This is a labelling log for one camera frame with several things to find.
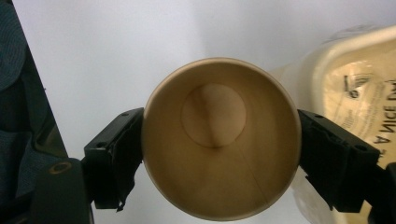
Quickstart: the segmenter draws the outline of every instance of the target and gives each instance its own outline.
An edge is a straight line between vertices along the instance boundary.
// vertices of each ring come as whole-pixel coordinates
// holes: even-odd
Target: dark fabric
[[[0,130],[27,132],[30,130],[24,85],[19,78],[0,92]]]
[[[31,141],[32,139],[30,139],[26,145],[26,149],[21,159],[16,197],[20,197],[23,194],[34,190],[35,180],[41,169],[43,169],[48,164],[52,164],[61,160],[61,158],[37,152],[34,150]]]
[[[0,130],[0,204],[15,198],[19,166],[29,138],[29,133]]]
[[[0,2],[0,91],[19,77],[27,43],[14,6]]]
[[[0,205],[34,190],[59,157],[64,143],[17,14],[0,2]]]

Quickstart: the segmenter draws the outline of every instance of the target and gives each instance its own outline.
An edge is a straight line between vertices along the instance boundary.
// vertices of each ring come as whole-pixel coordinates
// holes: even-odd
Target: plastic container
[[[335,38],[270,73],[299,109],[323,115],[380,149],[379,165],[385,167],[396,161],[396,26],[360,26]],[[309,221],[367,223],[369,204],[359,214],[332,212],[304,177],[299,170],[291,186]]]

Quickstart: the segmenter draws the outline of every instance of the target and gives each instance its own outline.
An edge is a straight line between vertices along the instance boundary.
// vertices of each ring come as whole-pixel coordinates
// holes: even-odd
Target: black plastic bracket
[[[134,174],[143,160],[143,111],[138,108],[118,115],[84,147],[84,175],[98,209],[122,210],[134,188]]]
[[[303,130],[301,167],[332,209],[357,213],[377,176],[380,151],[332,121],[299,110]]]

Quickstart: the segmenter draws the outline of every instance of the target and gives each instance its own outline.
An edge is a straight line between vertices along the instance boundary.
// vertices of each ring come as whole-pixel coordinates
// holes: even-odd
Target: white background
[[[123,111],[145,106],[172,71],[207,57],[272,70],[335,32],[396,24],[396,1],[14,0],[70,157]],[[142,165],[125,210],[96,223],[207,223],[165,200]],[[235,223],[307,223],[291,193]]]

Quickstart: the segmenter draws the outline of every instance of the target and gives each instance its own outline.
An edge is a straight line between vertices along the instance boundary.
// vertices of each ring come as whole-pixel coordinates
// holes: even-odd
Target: translucent plastic container
[[[385,167],[396,161],[396,26],[361,26],[342,34],[270,73],[299,109],[323,115],[380,149],[379,165]],[[359,214],[332,212],[304,177],[299,170],[291,186],[309,221],[367,223],[368,203]]]

